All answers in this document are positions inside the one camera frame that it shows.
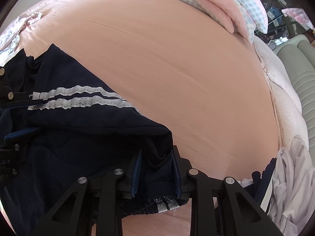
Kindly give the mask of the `navy shorts with white stripes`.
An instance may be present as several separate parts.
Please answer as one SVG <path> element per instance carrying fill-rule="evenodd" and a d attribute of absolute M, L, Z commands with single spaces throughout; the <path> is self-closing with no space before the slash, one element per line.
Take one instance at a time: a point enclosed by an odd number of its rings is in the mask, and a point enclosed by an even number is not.
<path fill-rule="evenodd" d="M 4 66 L 31 105 L 14 116 L 5 139 L 18 150 L 1 177 L 1 235 L 32 235 L 40 219 L 80 178 L 99 178 L 141 156 L 135 197 L 122 217 L 164 213 L 187 204 L 176 195 L 173 139 L 59 47 L 35 58 L 18 52 Z"/>

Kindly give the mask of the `white and navy clothes pile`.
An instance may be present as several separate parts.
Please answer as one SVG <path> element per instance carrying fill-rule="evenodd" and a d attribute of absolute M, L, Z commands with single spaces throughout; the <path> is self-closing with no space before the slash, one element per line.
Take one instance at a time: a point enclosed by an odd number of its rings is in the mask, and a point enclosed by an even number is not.
<path fill-rule="evenodd" d="M 299 235 L 314 213 L 314 166 L 299 135 L 265 170 L 239 182 L 283 235 Z"/>

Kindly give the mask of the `white cartoon print pajamas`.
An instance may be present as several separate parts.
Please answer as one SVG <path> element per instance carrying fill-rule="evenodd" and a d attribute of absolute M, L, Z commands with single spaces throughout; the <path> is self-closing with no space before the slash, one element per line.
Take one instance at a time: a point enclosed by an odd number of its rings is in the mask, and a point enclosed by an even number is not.
<path fill-rule="evenodd" d="M 1 67 L 12 58 L 20 43 L 20 33 L 29 25 L 42 18 L 43 13 L 34 12 L 24 17 L 18 16 L 1 34 Z"/>

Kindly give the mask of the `grey green padded headboard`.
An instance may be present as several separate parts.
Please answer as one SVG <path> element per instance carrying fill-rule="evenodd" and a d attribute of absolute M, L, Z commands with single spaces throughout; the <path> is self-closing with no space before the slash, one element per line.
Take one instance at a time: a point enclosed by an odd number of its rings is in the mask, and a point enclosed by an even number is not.
<path fill-rule="evenodd" d="M 305 35 L 298 35 L 274 50 L 283 62 L 293 89 L 302 105 L 302 116 L 306 122 L 309 150 L 314 151 L 314 47 Z"/>

